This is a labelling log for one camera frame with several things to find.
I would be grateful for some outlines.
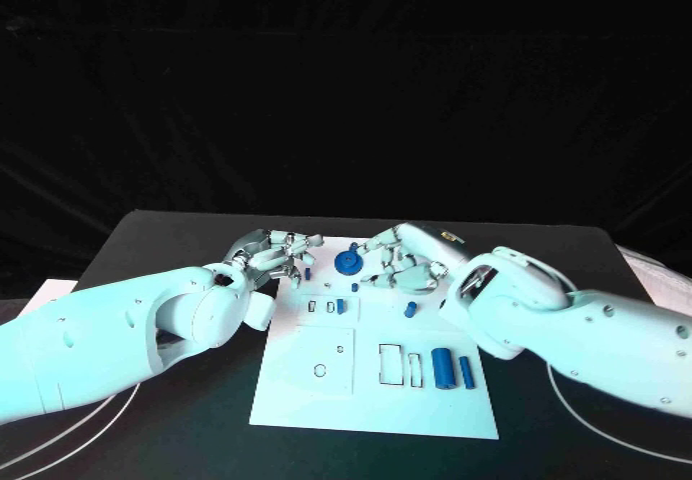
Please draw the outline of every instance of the black curtain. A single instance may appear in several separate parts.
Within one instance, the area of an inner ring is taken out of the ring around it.
[[[684,37],[475,32],[418,0],[24,3],[3,296],[132,209],[596,225],[692,273]]]

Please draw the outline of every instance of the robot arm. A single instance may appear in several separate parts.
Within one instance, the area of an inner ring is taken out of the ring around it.
[[[294,259],[318,235],[256,230],[222,263],[82,290],[0,326],[0,423],[115,394],[180,360],[219,347],[242,322],[263,330],[271,278],[299,283]]]
[[[418,243],[429,233],[419,230],[409,245],[399,232],[410,228],[415,225],[402,224],[392,229],[399,236],[395,246],[434,263],[447,232],[434,232],[434,241]],[[385,239],[387,235],[390,231],[380,234]],[[438,263],[435,286],[451,282],[439,315],[487,353],[510,360],[527,348],[566,377],[638,405],[692,418],[690,317],[617,295],[578,291],[552,267],[504,247],[474,258],[460,253]],[[386,275],[396,279],[403,272]],[[395,281],[363,281],[396,286]]]

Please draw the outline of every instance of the small blue part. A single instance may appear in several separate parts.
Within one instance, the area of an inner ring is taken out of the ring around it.
[[[354,275],[363,268],[363,258],[356,252],[357,243],[350,244],[349,250],[341,252],[334,258],[336,271],[341,275]]]
[[[454,378],[454,366],[451,364],[451,352],[448,348],[432,350],[432,370],[435,371],[435,387],[448,390],[457,386]]]
[[[412,318],[413,315],[415,315],[415,308],[418,307],[418,305],[415,304],[415,302],[408,302],[408,305],[406,305],[406,310],[403,312],[403,315],[406,316],[406,318]]]
[[[461,366],[461,375],[464,376],[464,385],[465,385],[465,388],[470,390],[471,388],[475,388],[475,384],[472,383],[471,365],[468,363],[468,357],[458,357],[458,365]]]

